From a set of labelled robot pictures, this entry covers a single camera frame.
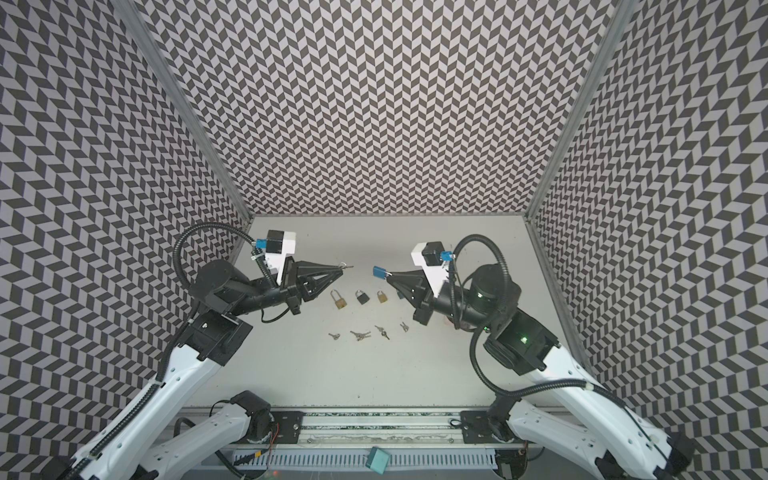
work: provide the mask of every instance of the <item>patterned wall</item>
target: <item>patterned wall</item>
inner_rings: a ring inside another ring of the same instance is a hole
[[[538,227],[600,380],[768,467],[768,5],[641,2]]]
[[[262,214],[523,211],[614,10],[612,0],[138,3]]]
[[[0,22],[0,472],[17,477],[152,375],[186,306],[179,231],[242,220],[110,5],[4,2]]]

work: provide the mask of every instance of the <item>white table surface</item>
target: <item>white table surface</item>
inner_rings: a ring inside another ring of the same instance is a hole
[[[566,345],[563,330],[536,260],[522,217],[263,217],[250,230],[265,238],[268,230],[296,232],[296,260],[336,265],[348,269],[332,288],[341,292],[348,306],[338,310],[330,288],[301,314],[286,315],[271,324],[260,323],[260,314],[242,317],[253,325],[248,338],[226,367],[197,391],[187,406],[209,406],[243,390],[251,390],[273,406],[385,407],[385,406],[488,406],[493,393],[475,375],[469,363],[471,334],[456,331],[438,313],[429,325],[412,320],[413,307],[395,290],[372,275],[373,266],[389,271],[415,270],[410,252],[418,242],[442,241],[451,249],[470,233],[490,237],[502,250],[512,279],[521,286],[520,306],[552,331]],[[480,243],[461,253],[461,276],[477,266],[494,263]],[[260,276],[250,259],[250,248],[240,252],[236,267],[249,278]],[[371,300],[360,305],[355,291]],[[389,300],[379,303],[376,291]],[[284,307],[266,311],[273,318]],[[409,326],[403,332],[401,322]],[[390,340],[380,336],[386,329]],[[350,333],[371,332],[356,341]],[[329,333],[341,333],[333,340]],[[507,370],[478,345],[478,361],[497,385],[517,389],[531,383]],[[540,405],[557,405],[546,393],[531,397]]]

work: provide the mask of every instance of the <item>black and white geometric pattern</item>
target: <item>black and white geometric pattern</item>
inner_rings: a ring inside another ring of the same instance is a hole
[[[0,24],[0,472],[28,478],[156,369],[180,230],[243,220],[109,4],[3,2]]]
[[[698,441],[688,478],[766,478],[767,85],[765,2],[641,2],[537,219],[600,380]]]
[[[612,0],[140,0],[258,214],[519,212]]]

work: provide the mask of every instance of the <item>black padlock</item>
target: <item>black padlock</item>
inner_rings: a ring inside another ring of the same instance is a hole
[[[362,290],[357,290],[355,292],[355,296],[357,297],[357,301],[360,302],[360,305],[363,305],[365,302],[370,300],[370,298],[368,298],[368,295],[366,295],[366,293],[363,292]]]

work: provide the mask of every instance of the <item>gold padlock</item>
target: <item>gold padlock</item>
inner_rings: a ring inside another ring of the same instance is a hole
[[[336,295],[339,296],[338,300],[333,297],[333,292],[336,292]],[[341,297],[341,293],[339,293],[338,290],[331,290],[331,298],[333,298],[333,302],[336,304],[337,309],[341,310],[346,306],[346,300]]]

